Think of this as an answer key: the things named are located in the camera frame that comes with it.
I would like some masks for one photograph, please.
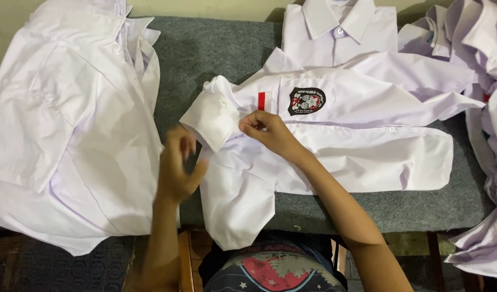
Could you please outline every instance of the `gray carpet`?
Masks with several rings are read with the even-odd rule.
[[[164,133],[177,124],[205,81],[223,75],[239,84],[256,72],[281,44],[282,23],[224,21],[158,16],[149,28],[162,32],[154,48],[160,59],[160,91],[154,119]],[[482,190],[485,175],[468,142],[464,115],[430,127],[454,137],[450,183],[436,191],[354,194],[382,232],[447,230],[473,227],[493,205]],[[334,233],[318,197],[276,194],[268,229]],[[183,224],[203,224],[199,192],[181,205]]]

